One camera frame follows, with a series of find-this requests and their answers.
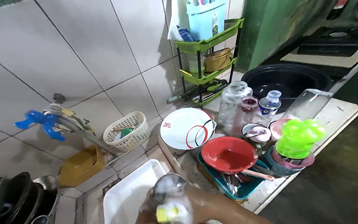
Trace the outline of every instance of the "pink plastic bottle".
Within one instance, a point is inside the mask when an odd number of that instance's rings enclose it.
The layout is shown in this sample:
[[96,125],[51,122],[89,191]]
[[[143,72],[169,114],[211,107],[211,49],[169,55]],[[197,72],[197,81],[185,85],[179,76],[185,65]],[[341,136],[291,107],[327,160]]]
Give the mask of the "pink plastic bottle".
[[252,123],[253,118],[258,112],[259,100],[254,96],[245,96],[236,109],[233,126],[231,132],[234,137],[240,138],[242,136],[242,129],[244,125]]

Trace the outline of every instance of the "teal plastic tray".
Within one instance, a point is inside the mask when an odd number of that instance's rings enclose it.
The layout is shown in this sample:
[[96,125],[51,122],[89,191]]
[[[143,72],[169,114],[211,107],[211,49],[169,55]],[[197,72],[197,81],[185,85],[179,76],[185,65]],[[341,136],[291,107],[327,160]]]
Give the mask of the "teal plastic tray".
[[[213,181],[214,181],[213,184],[215,186],[217,186],[226,196],[228,196],[233,201],[243,201],[248,196],[250,196],[252,194],[252,192],[254,192],[256,189],[258,189],[259,186],[261,186],[261,184],[265,181],[264,179],[248,175],[248,178],[251,180],[251,182],[240,183],[240,186],[237,188],[238,189],[238,191],[237,191],[238,197],[235,197],[227,190],[226,182],[225,182],[225,180],[223,180],[223,178],[219,174],[219,172],[217,170],[215,170],[214,168],[212,168],[210,165],[208,165],[203,160],[203,158],[201,156],[201,152],[198,154],[198,161],[201,164],[202,168],[204,168],[205,172],[209,175],[209,177],[210,177],[209,179],[213,179]],[[259,165],[261,167],[269,169],[267,167],[267,165],[259,159],[256,161],[256,165]],[[252,167],[249,168],[249,170],[257,172],[257,170]]]

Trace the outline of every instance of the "clear plastic jar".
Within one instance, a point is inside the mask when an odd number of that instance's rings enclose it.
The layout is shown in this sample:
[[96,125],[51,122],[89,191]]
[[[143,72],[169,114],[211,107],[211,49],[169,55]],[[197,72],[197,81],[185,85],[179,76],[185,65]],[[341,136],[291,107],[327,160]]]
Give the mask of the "clear plastic jar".
[[231,134],[231,127],[236,115],[236,108],[245,96],[251,96],[252,89],[244,81],[232,82],[222,92],[222,100],[219,107],[218,122],[228,134]]
[[244,125],[256,122],[259,111],[259,100],[254,96],[245,96],[237,106],[231,132],[234,137],[241,138]]

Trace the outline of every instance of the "plastic water bottle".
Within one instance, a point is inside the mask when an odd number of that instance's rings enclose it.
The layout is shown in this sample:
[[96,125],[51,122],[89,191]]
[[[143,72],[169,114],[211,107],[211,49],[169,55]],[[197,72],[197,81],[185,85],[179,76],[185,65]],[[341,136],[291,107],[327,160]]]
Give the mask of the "plastic water bottle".
[[281,106],[280,100],[281,92],[278,90],[270,91],[266,97],[259,101],[258,115],[260,117],[261,125],[266,127],[270,124],[272,117],[276,114],[278,108]]

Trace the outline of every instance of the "red plastic bowl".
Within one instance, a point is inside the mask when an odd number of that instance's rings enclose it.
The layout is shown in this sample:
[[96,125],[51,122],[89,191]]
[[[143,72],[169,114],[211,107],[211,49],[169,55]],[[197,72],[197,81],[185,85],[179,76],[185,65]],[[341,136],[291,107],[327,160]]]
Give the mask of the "red plastic bowl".
[[250,168],[258,159],[251,144],[234,137],[209,140],[202,147],[201,156],[208,165],[228,175]]

